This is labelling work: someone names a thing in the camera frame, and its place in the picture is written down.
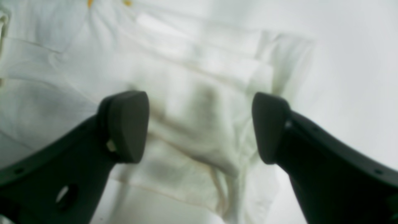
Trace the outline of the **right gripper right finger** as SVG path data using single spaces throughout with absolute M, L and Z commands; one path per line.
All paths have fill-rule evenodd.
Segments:
M 289 176 L 309 224 L 396 224 L 397 171 L 340 142 L 283 98 L 252 102 L 258 153 Z

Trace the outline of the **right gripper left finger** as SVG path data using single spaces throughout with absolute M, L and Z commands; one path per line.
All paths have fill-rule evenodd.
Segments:
M 1 169 L 1 218 L 13 224 L 88 224 L 118 163 L 138 164 L 149 121 L 144 91 L 106 97 L 62 138 Z

